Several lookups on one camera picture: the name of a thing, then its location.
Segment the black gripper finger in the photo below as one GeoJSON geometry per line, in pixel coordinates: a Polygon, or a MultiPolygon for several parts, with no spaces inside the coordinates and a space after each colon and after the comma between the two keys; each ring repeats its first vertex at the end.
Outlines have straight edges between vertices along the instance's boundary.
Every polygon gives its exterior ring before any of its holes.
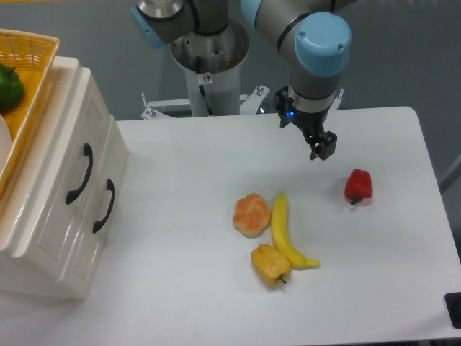
{"type": "Polygon", "coordinates": [[[321,160],[327,160],[335,153],[337,136],[331,131],[323,132],[321,136],[321,160]]]}
{"type": "Polygon", "coordinates": [[[321,152],[321,145],[319,144],[318,140],[314,138],[309,139],[309,145],[311,148],[310,160],[313,161],[319,157],[319,153],[321,152]]]}

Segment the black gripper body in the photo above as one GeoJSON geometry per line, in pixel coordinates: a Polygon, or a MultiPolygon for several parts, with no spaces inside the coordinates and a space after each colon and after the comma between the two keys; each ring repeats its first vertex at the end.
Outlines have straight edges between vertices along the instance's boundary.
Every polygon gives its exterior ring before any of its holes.
{"type": "Polygon", "coordinates": [[[329,108],[330,97],[306,99],[291,86],[284,86],[274,96],[274,110],[279,115],[280,128],[292,123],[303,132],[306,141],[328,138],[323,123],[329,108]]]}

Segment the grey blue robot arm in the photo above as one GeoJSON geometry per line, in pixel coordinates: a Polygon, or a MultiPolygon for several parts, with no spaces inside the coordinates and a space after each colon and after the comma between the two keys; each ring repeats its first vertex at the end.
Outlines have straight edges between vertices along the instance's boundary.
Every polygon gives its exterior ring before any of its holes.
{"type": "MultiPolygon", "coordinates": [[[[290,82],[275,93],[281,126],[293,124],[312,159],[327,159],[337,137],[325,130],[352,32],[336,10],[345,1],[242,1],[249,24],[291,68],[290,82]]],[[[194,116],[240,111],[240,68],[249,53],[245,28],[229,15],[227,1],[139,1],[131,10],[139,33],[152,48],[171,48],[182,67],[194,116]]]]}

